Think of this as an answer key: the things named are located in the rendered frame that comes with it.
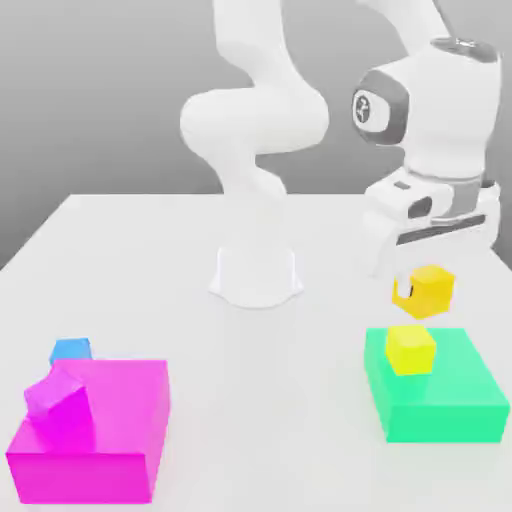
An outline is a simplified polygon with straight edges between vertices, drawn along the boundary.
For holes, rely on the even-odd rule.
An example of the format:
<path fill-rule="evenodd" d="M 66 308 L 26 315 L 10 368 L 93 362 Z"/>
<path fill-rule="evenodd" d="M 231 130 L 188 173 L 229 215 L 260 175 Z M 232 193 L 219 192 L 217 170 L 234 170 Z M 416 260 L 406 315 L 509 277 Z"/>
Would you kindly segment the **large green box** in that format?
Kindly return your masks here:
<path fill-rule="evenodd" d="M 398 376 L 385 355 L 387 332 L 369 328 L 364 369 L 379 420 L 393 443 L 498 443 L 510 403 L 462 328 L 430 328 L 432 372 Z"/>

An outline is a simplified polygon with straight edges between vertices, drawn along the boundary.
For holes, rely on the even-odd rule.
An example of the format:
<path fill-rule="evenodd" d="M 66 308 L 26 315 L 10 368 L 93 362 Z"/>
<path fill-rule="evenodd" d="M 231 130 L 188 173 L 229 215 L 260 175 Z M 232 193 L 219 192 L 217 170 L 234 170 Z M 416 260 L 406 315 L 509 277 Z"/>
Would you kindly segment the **small purple cube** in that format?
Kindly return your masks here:
<path fill-rule="evenodd" d="M 65 369 L 53 366 L 48 375 L 24 391 L 27 415 L 43 421 L 88 409 L 85 385 Z"/>

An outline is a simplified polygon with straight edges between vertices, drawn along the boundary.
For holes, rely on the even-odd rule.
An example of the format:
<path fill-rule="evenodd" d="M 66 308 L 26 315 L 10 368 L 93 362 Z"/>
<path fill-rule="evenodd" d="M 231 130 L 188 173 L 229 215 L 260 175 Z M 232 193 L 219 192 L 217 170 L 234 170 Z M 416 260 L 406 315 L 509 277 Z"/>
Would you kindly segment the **small blue cube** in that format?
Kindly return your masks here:
<path fill-rule="evenodd" d="M 49 362 L 53 365 L 62 359 L 91 359 L 92 351 L 88 338 L 58 339 L 52 349 Z"/>

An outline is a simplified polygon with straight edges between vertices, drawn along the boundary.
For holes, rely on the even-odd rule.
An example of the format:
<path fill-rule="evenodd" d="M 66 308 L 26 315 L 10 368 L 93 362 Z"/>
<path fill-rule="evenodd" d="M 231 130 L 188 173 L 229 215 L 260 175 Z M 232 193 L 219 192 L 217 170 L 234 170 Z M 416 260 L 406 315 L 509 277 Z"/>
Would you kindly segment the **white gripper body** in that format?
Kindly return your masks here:
<path fill-rule="evenodd" d="M 365 242 L 372 251 L 491 247 L 498 234 L 495 181 L 378 181 L 365 191 Z"/>

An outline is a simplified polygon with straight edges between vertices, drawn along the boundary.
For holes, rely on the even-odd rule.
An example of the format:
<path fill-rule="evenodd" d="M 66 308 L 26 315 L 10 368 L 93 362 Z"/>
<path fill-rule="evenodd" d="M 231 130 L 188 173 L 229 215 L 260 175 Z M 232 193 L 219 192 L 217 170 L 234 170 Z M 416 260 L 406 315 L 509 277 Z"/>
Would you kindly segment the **small yellow cube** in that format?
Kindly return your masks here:
<path fill-rule="evenodd" d="M 398 376 L 432 372 L 436 342 L 422 325 L 392 326 L 387 331 L 385 355 Z"/>

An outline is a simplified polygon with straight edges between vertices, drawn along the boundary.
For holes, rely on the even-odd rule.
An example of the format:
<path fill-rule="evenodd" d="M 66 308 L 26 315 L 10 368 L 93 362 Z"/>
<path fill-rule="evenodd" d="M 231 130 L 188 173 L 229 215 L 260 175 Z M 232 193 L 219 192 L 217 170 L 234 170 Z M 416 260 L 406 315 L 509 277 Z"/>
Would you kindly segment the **large magenta box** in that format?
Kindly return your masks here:
<path fill-rule="evenodd" d="M 171 409 L 164 360 L 62 359 L 88 409 L 26 414 L 6 452 L 24 504 L 151 502 Z"/>

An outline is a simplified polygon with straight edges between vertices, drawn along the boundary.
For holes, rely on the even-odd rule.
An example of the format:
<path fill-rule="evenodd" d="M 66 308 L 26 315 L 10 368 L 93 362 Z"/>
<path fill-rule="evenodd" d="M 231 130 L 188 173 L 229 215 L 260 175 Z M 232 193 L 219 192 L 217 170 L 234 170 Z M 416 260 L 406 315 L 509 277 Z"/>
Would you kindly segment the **small orange cube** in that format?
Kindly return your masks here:
<path fill-rule="evenodd" d="M 450 308 L 455 275 L 438 265 L 416 268 L 410 275 L 409 295 L 398 294 L 394 281 L 392 303 L 417 320 L 447 312 Z"/>

